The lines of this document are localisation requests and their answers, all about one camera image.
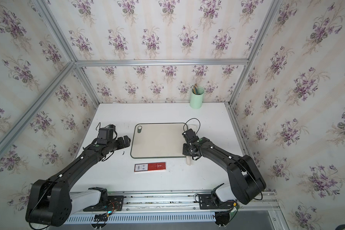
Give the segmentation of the white ceramic knife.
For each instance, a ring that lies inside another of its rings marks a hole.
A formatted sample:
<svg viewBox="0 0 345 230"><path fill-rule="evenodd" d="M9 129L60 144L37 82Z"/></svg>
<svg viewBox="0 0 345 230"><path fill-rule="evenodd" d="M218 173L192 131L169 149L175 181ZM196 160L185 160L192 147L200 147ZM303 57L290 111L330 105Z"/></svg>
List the white ceramic knife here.
<svg viewBox="0 0 345 230"><path fill-rule="evenodd" d="M196 133L197 130L198 130L198 126L194 125L194 124L187 124L186 125L186 130L188 130L188 129L192 129ZM192 162L192 157L191 156L186 156L186 163L187 163L188 166L191 165L191 162Z"/></svg>

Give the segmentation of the pencils in cup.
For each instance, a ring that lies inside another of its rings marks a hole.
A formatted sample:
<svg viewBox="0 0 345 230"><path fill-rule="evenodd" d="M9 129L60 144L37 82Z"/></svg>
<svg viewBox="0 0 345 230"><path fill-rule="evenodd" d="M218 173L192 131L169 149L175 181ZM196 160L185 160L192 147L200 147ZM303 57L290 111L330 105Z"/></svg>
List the pencils in cup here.
<svg viewBox="0 0 345 230"><path fill-rule="evenodd" d="M200 95L197 84L192 86L192 93L195 95Z"/></svg>

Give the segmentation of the beige green-rimmed cutting board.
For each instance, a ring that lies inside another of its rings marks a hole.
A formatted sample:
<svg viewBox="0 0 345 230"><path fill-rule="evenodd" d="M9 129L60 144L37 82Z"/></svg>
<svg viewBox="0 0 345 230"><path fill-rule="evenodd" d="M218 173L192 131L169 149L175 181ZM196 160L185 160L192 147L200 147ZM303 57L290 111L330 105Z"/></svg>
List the beige green-rimmed cutting board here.
<svg viewBox="0 0 345 230"><path fill-rule="evenodd" d="M135 126L133 159L184 158L183 123L140 123Z"/></svg>

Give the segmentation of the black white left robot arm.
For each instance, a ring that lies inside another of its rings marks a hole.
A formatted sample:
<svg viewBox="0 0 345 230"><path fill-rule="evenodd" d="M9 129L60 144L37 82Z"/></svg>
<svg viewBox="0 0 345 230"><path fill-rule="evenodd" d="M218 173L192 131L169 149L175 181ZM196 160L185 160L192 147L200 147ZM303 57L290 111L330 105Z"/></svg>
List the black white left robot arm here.
<svg viewBox="0 0 345 230"><path fill-rule="evenodd" d="M48 226L61 226L71 215L70 190L75 183L110 152L128 148L128 136L116 140L94 139L72 163L47 180L33 183L25 220Z"/></svg>

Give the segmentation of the red rectangular box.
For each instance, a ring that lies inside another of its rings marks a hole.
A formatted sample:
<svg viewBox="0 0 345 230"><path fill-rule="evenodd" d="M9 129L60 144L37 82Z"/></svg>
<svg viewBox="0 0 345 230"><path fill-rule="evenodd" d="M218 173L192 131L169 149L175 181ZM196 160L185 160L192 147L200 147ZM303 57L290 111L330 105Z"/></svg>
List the red rectangular box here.
<svg viewBox="0 0 345 230"><path fill-rule="evenodd" d="M166 162L135 164L134 172L153 172L166 170Z"/></svg>

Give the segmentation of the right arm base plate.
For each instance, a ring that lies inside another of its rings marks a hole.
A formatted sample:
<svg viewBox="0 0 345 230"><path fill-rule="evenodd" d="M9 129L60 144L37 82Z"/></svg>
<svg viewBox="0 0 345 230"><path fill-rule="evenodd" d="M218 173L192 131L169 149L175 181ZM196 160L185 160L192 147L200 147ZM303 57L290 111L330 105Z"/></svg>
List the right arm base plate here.
<svg viewBox="0 0 345 230"><path fill-rule="evenodd" d="M235 200L221 201L213 194L196 194L195 201L201 210L208 209L231 209L236 206Z"/></svg>

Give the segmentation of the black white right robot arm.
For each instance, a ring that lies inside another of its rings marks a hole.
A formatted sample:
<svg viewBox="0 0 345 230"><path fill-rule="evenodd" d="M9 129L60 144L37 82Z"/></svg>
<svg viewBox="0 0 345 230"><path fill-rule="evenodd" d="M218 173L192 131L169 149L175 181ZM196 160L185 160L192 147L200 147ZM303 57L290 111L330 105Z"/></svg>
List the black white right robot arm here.
<svg viewBox="0 0 345 230"><path fill-rule="evenodd" d="M183 155L193 160L207 158L223 168L229 178L235 198L244 205L266 189L266 183L255 161L248 155L238 156L216 146L207 138L184 137Z"/></svg>

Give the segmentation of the green pencil cup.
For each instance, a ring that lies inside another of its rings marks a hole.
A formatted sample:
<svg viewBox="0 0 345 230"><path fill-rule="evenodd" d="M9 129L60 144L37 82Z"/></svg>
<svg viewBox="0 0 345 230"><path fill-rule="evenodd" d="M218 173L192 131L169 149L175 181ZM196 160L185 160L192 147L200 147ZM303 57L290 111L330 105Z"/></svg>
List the green pencil cup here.
<svg viewBox="0 0 345 230"><path fill-rule="evenodd" d="M200 95L195 95L191 91L190 95L190 107L193 109L199 109L202 106L205 90L202 87L198 87Z"/></svg>

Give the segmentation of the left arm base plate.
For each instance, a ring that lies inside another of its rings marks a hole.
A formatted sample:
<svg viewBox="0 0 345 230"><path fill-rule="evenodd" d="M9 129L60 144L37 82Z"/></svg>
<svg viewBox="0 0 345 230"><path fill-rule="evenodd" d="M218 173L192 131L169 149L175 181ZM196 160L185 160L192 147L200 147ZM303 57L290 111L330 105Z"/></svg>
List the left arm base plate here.
<svg viewBox="0 0 345 230"><path fill-rule="evenodd" d="M108 198L101 198L98 204L83 209L83 212L121 211L123 207L123 201L124 196L122 195L108 196Z"/></svg>

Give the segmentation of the aluminium mounting rail frame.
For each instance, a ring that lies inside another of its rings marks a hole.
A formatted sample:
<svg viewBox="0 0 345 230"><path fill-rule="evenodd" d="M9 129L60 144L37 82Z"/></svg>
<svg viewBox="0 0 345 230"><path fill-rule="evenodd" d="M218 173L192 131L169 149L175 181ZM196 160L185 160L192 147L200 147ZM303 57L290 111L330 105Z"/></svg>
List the aluminium mounting rail frame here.
<svg viewBox="0 0 345 230"><path fill-rule="evenodd" d="M71 215L64 224L89 223L102 228L108 223L173 223L173 222L215 222L220 227L229 225L229 213L240 211L265 211L276 230L289 229L278 201L272 192L263 192L261 200L254 199L247 205L235 198L236 206L231 209L201 210L195 201L196 194L213 194L208 191L168 193L110 193L98 187L82 193L70 193L72 199ZM121 211L83 212L83 209L98 204L101 198L124 196Z"/></svg>

